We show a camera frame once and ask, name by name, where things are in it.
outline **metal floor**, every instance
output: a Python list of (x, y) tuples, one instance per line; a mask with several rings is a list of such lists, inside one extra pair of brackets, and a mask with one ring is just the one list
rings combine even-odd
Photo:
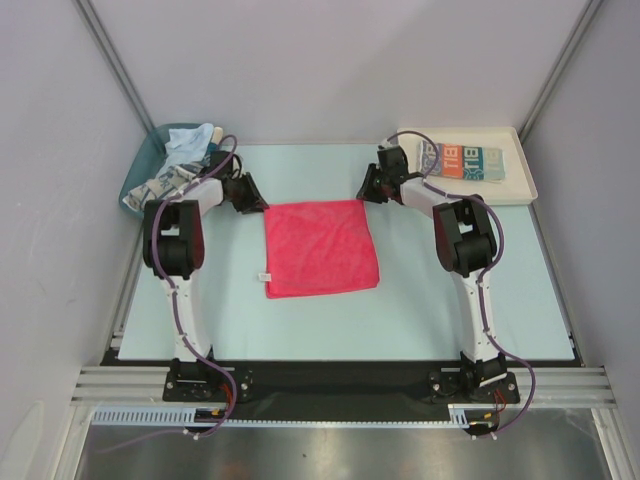
[(92, 426), (76, 480), (101, 479), (610, 479), (591, 411), (533, 410), (498, 441), (460, 430), (234, 427), (194, 442)]

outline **blue cloth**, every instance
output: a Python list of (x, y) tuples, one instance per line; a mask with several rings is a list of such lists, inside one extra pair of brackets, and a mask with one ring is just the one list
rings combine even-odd
[(198, 128), (173, 128), (169, 130), (169, 141), (165, 144), (167, 159), (156, 175), (163, 175), (169, 167), (199, 162), (204, 158), (213, 135), (213, 125), (203, 123)]

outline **pink cloth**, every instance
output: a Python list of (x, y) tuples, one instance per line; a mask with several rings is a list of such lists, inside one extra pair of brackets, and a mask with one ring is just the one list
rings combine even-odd
[(268, 298), (373, 288), (378, 258), (361, 200), (272, 205), (264, 212)]

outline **gray wall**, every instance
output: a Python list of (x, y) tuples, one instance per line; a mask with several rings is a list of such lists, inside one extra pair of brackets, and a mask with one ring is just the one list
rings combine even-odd
[(640, 2), (605, 5), (525, 144), (541, 220), (590, 364), (640, 448)]
[(0, 458), (43, 400), (42, 479), (106, 338), (137, 227), (116, 195), (144, 136), (72, 2), (4, 1), (0, 24)]
[(159, 125), (242, 142), (521, 125), (585, 0), (95, 0)]

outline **teal bin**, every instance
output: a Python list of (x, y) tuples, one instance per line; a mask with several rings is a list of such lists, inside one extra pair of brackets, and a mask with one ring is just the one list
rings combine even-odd
[(164, 144), (169, 141), (169, 129), (171, 128), (198, 128), (201, 123), (168, 123), (160, 127), (155, 128), (147, 138), (144, 139), (136, 158), (131, 164), (127, 178), (122, 185), (120, 195), (118, 197), (118, 203), (120, 206), (131, 215), (135, 215), (140, 220), (143, 219), (143, 212), (134, 212), (124, 203), (122, 199), (126, 197), (127, 193), (133, 188), (142, 185), (144, 182), (156, 176), (164, 160), (167, 158), (167, 152), (164, 148)]

